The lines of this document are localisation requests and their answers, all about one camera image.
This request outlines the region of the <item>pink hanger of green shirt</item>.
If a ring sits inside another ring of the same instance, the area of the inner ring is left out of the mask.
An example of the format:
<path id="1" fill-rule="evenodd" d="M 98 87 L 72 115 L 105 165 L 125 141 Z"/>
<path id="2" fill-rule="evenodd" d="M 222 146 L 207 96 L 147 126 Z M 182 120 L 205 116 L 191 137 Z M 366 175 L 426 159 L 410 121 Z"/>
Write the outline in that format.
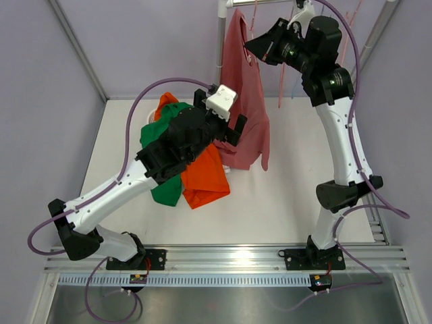
<path id="1" fill-rule="evenodd" d="M 288 20 L 292 19 L 294 13 L 294 5 L 292 5 L 292 9 L 290 12 L 290 17 Z M 279 75 L 279 94 L 278 94 L 278 102 L 277 102 L 277 107 L 278 109 L 281 108 L 282 106 L 282 101 L 283 101 L 283 97 L 284 97 L 284 76 L 285 76 L 285 67 L 286 65 L 283 63 L 281 65 L 281 70 L 280 70 L 280 75 Z"/>

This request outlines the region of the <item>pink t shirt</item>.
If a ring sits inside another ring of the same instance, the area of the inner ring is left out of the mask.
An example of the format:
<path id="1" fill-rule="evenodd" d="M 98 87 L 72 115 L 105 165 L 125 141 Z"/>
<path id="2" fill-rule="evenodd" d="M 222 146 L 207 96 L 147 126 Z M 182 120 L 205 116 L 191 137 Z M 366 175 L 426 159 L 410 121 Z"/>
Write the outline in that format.
<path id="1" fill-rule="evenodd" d="M 233 146 L 216 141 L 222 163 L 234 169 L 248 170 L 257 159 L 268 170 L 270 157 L 270 122 L 259 65 L 244 48 L 248 26 L 244 14 L 236 9 L 229 23 L 223 46 L 221 83 L 234 90 L 238 98 L 231 109 L 229 126 L 233 128 L 239 115 L 247 118 L 239 143 Z"/>

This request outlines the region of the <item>light blue hanger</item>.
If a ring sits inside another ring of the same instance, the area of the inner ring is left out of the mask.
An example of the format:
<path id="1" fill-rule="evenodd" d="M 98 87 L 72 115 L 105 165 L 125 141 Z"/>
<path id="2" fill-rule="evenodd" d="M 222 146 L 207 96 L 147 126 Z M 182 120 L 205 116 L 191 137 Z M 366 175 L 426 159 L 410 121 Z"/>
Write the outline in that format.
<path id="1" fill-rule="evenodd" d="M 315 16 L 322 16 L 323 13 L 325 12 L 325 6 L 321 5 L 320 3 L 318 3 L 317 1 L 312 1 L 313 2 L 313 6 L 315 9 Z M 295 79 L 295 83 L 292 87 L 290 96 L 293 99 L 294 97 L 304 97 L 305 93 L 304 91 L 301 89 L 301 75 L 300 73 L 297 73 L 296 79 Z"/>

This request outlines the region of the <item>orange t shirt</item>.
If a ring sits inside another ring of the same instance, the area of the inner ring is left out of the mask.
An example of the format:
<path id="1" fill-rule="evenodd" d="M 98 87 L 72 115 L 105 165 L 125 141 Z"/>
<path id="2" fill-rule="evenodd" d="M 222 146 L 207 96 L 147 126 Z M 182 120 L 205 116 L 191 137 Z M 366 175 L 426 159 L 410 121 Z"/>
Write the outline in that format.
<path id="1" fill-rule="evenodd" d="M 217 147 L 209 145 L 186 171 L 152 191 L 155 202 L 174 207 L 183 196 L 197 209 L 230 194 L 230 185 Z"/>

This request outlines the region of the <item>pink hanger of beige shirt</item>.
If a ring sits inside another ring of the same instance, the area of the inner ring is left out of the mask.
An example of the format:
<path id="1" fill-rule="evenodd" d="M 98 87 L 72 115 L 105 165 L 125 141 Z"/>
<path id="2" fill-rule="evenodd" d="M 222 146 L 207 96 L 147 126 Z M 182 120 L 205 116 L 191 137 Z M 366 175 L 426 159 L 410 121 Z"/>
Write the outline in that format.
<path id="1" fill-rule="evenodd" d="M 354 9 L 354 11 L 352 13 L 350 13 L 349 11 L 346 12 L 346 20 L 347 23 L 349 24 L 349 27 L 352 28 L 357 16 L 357 13 L 362 5 L 363 0 L 358 0 L 357 4 L 356 4 L 356 8 Z M 346 34 L 345 37 L 345 41 L 344 41 L 344 46 L 343 46 L 343 51 L 342 51 L 342 57 L 340 59 L 340 65 L 344 66 L 344 62 L 345 62 L 345 58 L 346 58 L 346 53 L 348 50 L 348 43 L 349 43 L 350 37 L 348 34 Z"/>

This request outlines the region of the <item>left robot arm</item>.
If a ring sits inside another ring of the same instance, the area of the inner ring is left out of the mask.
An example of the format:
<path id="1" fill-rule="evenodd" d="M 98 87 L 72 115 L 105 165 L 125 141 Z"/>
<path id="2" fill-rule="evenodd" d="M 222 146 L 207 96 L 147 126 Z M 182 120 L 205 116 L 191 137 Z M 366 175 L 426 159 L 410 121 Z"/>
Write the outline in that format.
<path id="1" fill-rule="evenodd" d="M 197 90 L 193 105 L 182 109 L 158 139 L 137 152 L 118 175 L 73 200 L 51 201 L 49 212 L 69 260 L 97 254 L 130 269 L 141 267 L 146 251 L 138 236 L 113 232 L 100 223 L 136 196 L 180 175 L 214 140 L 236 146 L 247 121 L 239 115 L 235 127 L 229 126 L 237 97 L 225 85 L 210 95 Z"/>

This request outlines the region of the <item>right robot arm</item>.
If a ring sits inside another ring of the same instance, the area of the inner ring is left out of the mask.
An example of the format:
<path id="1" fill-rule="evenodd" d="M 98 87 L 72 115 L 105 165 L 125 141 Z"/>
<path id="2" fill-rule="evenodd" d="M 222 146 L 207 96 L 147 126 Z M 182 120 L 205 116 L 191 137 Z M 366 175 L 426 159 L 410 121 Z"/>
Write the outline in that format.
<path id="1" fill-rule="evenodd" d="M 288 270 L 344 270 L 342 249 L 337 245 L 344 214 L 383 186 L 382 177 L 374 175 L 365 159 L 356 122 L 350 116 L 352 79 L 336 62 L 341 39 L 342 31 L 333 18 L 315 16 L 309 23 L 280 18 L 268 32 L 244 45 L 268 65 L 284 63 L 300 72 L 333 161 L 333 179 L 316 187 L 321 210 L 306 246 L 278 252 Z"/>

